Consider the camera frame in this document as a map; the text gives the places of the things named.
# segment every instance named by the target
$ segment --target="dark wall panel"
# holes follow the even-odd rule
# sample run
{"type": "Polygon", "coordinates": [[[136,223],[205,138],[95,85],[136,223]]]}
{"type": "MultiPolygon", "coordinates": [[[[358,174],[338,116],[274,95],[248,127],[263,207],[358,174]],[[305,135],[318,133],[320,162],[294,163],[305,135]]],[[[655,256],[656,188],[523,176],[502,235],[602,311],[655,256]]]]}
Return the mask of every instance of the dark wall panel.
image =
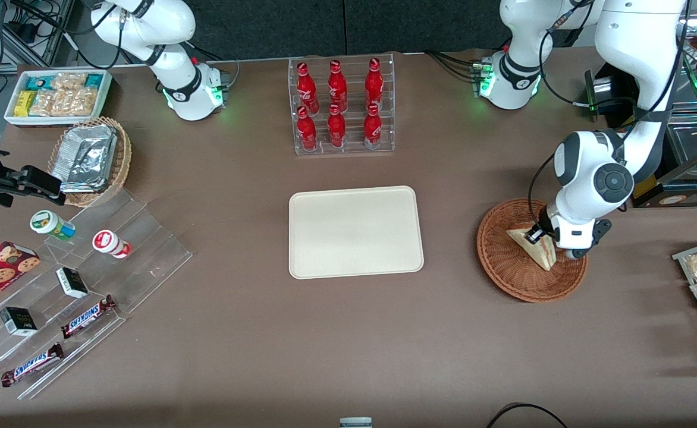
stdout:
{"type": "Polygon", "coordinates": [[[197,43],[224,59],[343,55],[342,0],[185,0],[197,43]]]}
{"type": "Polygon", "coordinates": [[[499,0],[345,0],[348,53],[495,48],[499,0]]]}

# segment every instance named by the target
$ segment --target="white container tray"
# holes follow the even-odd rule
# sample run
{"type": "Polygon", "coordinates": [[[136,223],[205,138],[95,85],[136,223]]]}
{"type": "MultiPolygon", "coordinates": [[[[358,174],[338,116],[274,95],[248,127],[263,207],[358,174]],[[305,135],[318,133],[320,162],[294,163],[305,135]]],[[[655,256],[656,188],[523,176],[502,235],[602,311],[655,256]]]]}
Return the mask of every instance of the white container tray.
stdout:
{"type": "Polygon", "coordinates": [[[406,186],[296,193],[288,231],[296,279],[416,272],[424,263],[417,198],[406,186]]]}
{"type": "Polygon", "coordinates": [[[11,125],[19,125],[20,127],[39,127],[40,125],[42,127],[49,127],[50,125],[78,124],[79,122],[84,122],[84,120],[94,119],[95,117],[99,117],[101,115],[101,111],[103,111],[103,106],[106,103],[106,96],[108,95],[111,80],[112,77],[108,71],[95,70],[95,68],[62,68],[61,70],[23,71],[23,73],[18,76],[18,82],[16,82],[15,89],[13,90],[13,96],[11,97],[10,102],[8,102],[8,108],[5,109],[5,120],[11,125]],[[101,86],[98,88],[98,97],[95,99],[95,106],[92,109],[92,114],[89,116],[55,117],[17,117],[13,115],[13,110],[15,109],[16,102],[18,101],[18,95],[22,90],[26,89],[29,78],[55,75],[57,73],[87,73],[89,75],[103,76],[101,86]]]}

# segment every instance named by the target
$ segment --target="glass display case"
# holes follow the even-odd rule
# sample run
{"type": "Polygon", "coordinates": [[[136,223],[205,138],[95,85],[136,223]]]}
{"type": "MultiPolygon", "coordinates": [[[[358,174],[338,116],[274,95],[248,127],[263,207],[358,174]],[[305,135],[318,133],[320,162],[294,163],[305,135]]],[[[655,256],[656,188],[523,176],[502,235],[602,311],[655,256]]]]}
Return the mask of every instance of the glass display case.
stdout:
{"type": "Polygon", "coordinates": [[[634,189],[636,207],[697,206],[697,16],[689,19],[683,68],[674,82],[673,113],[663,158],[653,177],[634,189]]]}

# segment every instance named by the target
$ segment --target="beige tray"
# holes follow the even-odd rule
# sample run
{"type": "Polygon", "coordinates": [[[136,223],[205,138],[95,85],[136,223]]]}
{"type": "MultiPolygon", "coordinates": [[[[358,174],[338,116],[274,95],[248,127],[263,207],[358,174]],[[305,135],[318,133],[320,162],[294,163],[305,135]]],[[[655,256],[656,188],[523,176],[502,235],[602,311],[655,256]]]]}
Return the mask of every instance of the beige tray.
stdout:
{"type": "Polygon", "coordinates": [[[406,186],[296,193],[289,238],[296,279],[416,272],[424,263],[417,200],[406,186]]]}

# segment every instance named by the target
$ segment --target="clear acrylic display stand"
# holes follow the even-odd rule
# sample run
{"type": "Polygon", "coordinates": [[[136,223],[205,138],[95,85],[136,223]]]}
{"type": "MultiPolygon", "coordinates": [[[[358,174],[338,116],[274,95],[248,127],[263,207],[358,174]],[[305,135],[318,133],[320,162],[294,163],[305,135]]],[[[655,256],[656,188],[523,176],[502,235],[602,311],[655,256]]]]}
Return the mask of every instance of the clear acrylic display stand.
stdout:
{"type": "Polygon", "coordinates": [[[288,92],[291,98],[293,139],[297,155],[341,155],[346,153],[356,155],[394,151],[395,71],[393,54],[290,59],[288,92]],[[367,116],[365,78],[370,71],[370,59],[372,58],[381,60],[381,74],[383,75],[383,105],[379,110],[383,127],[381,128],[381,143],[375,150],[365,147],[365,117],[367,116]],[[327,118],[330,116],[330,94],[327,89],[327,79],[330,77],[330,61],[333,59],[341,62],[341,71],[346,77],[348,85],[348,111],[343,113],[343,117],[346,119],[346,143],[340,149],[330,144],[327,130],[327,118]],[[305,62],[309,66],[309,75],[316,84],[316,98],[319,101],[319,112],[311,117],[316,125],[316,150],[313,152],[303,150],[299,129],[296,127],[299,121],[296,109],[302,105],[299,98],[299,74],[296,71],[296,65],[299,62],[305,62]]]}
{"type": "Polygon", "coordinates": [[[122,325],[126,315],[191,258],[191,252],[156,222],[145,204],[124,189],[104,194],[71,222],[76,226],[73,238],[70,241],[47,238],[36,250],[42,263],[0,295],[0,310],[6,306],[26,308],[38,329],[28,338],[12,336],[0,319],[0,379],[5,371],[31,360],[57,342],[65,353],[62,361],[28,374],[9,388],[19,399],[33,398],[57,379],[122,325]],[[95,251],[91,240],[102,229],[112,230],[129,242],[131,254],[120,260],[95,251]],[[87,297],[76,299],[63,293],[55,274],[61,266],[79,271],[90,290],[87,297]],[[118,307],[72,338],[63,339],[61,327],[106,295],[111,295],[118,307]]]}

